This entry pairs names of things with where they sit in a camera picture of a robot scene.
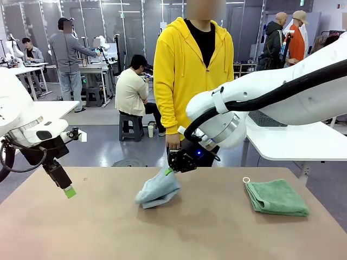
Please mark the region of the person's right hand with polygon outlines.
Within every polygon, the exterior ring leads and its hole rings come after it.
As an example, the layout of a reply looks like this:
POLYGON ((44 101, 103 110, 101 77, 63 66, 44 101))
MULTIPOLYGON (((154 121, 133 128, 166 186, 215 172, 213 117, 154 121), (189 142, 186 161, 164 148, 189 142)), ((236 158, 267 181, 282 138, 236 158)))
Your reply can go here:
POLYGON ((181 146, 179 133, 166 135, 166 147, 169 150, 177 150, 181 146))

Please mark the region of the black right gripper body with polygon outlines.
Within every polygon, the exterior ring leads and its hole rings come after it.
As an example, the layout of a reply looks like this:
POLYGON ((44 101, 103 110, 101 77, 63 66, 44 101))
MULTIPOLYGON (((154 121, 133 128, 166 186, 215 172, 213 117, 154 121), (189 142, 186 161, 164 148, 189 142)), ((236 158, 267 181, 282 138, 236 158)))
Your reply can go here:
POLYGON ((215 146, 211 151, 207 151, 200 144, 185 142, 185 150, 195 159, 196 166, 212 166, 219 149, 219 146, 215 146))

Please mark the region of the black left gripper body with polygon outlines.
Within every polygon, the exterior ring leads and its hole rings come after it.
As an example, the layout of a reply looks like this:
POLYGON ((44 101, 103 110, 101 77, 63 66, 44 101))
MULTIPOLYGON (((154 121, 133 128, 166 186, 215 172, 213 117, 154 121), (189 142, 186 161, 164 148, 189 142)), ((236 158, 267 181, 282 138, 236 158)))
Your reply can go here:
POLYGON ((64 145, 60 148, 55 147, 52 149, 47 149, 46 152, 40 149, 39 146, 34 146, 30 148, 20 148, 20 152, 24 155, 27 162, 34 166, 40 164, 46 164, 53 159, 59 159, 69 153, 68 148, 64 145))

